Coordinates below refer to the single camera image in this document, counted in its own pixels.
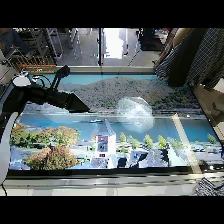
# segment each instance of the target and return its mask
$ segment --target blue water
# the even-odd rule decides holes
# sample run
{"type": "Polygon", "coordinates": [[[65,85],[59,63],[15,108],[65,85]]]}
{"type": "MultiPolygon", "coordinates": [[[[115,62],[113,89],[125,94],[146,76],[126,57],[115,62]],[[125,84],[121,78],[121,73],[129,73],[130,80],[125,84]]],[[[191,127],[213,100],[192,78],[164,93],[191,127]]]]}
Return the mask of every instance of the blue water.
{"type": "MultiPolygon", "coordinates": [[[[53,81],[55,75],[45,75],[51,82],[53,81]]],[[[115,77],[126,77],[126,78],[133,78],[136,80],[142,80],[142,79],[158,79],[156,75],[114,75],[114,74],[108,74],[108,75],[100,75],[100,74],[94,74],[94,75],[80,75],[80,74],[73,74],[69,75],[68,77],[65,77],[61,80],[60,83],[62,84],[82,84],[87,85],[90,83],[102,81],[105,79],[111,79],[115,77]]]]}
{"type": "MultiPolygon", "coordinates": [[[[80,140],[89,140],[91,136],[95,134],[102,125],[101,123],[79,122],[74,115],[24,114],[20,119],[20,122],[23,124],[41,128],[58,126],[67,126],[70,128],[74,128],[80,132],[80,140]]],[[[216,137],[215,132],[206,119],[181,119],[181,123],[189,141],[208,141],[208,134],[216,137]]],[[[131,135],[139,141],[143,141],[146,134],[149,134],[154,141],[157,141],[159,135],[162,135],[165,138],[179,138],[173,120],[168,118],[155,118],[154,126],[144,132],[129,130],[130,126],[123,125],[122,123],[111,123],[111,126],[117,134],[117,139],[119,139],[121,132],[124,132],[126,136],[131,135]]]]}

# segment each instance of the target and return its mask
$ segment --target display screen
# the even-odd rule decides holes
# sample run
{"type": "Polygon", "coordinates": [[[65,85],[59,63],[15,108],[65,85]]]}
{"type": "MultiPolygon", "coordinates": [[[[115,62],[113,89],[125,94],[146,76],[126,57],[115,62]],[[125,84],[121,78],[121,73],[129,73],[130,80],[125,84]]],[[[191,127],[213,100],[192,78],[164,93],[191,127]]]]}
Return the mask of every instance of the display screen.
{"type": "Polygon", "coordinates": [[[223,164],[188,86],[174,90],[155,75],[73,74],[58,89],[75,93],[90,113],[28,103],[11,133],[10,170],[191,166],[190,154],[199,165],[223,164]]]}

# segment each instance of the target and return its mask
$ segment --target building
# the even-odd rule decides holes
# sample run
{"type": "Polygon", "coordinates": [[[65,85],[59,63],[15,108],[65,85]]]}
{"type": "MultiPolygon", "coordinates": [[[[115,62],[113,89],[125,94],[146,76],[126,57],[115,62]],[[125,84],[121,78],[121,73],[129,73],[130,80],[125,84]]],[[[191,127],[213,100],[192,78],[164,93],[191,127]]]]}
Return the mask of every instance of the building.
{"type": "Polygon", "coordinates": [[[116,155],[116,133],[105,119],[96,135],[95,157],[104,158],[116,155]]]}

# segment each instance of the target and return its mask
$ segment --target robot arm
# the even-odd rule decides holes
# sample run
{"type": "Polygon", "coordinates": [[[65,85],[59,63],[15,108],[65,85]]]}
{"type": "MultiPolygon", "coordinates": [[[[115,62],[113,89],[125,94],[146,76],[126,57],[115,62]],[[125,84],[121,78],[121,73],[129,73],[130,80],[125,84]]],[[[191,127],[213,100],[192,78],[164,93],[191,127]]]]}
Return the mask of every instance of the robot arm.
{"type": "Polygon", "coordinates": [[[70,73],[68,66],[58,70],[50,88],[43,88],[31,81],[22,72],[13,79],[13,88],[4,101],[0,115],[0,184],[5,180],[10,163],[10,134],[17,117],[23,112],[27,102],[42,105],[49,103],[65,108],[70,113],[88,112],[89,108],[73,93],[59,92],[60,80],[70,73]]]}

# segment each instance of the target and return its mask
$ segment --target black border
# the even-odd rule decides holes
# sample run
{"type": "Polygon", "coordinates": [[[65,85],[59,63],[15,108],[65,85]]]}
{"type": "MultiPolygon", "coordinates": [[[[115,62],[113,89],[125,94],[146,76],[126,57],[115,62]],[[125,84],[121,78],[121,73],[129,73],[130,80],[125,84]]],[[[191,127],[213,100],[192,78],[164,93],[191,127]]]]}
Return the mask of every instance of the black border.
{"type": "MultiPolygon", "coordinates": [[[[96,75],[100,74],[100,72],[89,72],[89,73],[77,73],[79,75],[96,75]]],[[[105,72],[103,73],[105,75],[112,75],[117,74],[116,72],[105,72]]],[[[129,73],[121,73],[118,75],[147,75],[144,73],[138,73],[138,72],[129,72],[129,73]]],[[[194,92],[192,91],[191,87],[188,85],[188,88],[190,89],[192,95],[196,98],[198,104],[201,107],[201,104],[199,103],[197,97],[195,96],[194,92]]],[[[216,134],[214,128],[212,127],[211,123],[208,120],[208,117],[206,113],[204,112],[203,108],[201,107],[201,110],[203,111],[205,117],[207,118],[207,122],[210,124],[212,130],[214,131],[218,141],[221,144],[221,141],[216,134]]],[[[202,173],[206,172],[223,172],[224,171],[224,165],[212,165],[213,168],[211,169],[210,166],[200,166],[200,169],[202,173]]],[[[115,168],[115,169],[73,169],[73,170],[8,170],[8,174],[6,179],[58,179],[58,178],[77,178],[79,176],[108,176],[108,175],[134,175],[134,176],[144,176],[144,175],[155,175],[155,176],[169,176],[173,174],[178,175],[187,175],[187,174],[194,174],[191,166],[177,166],[177,167],[149,167],[149,168],[141,168],[141,169],[132,169],[132,168],[115,168]]]]}

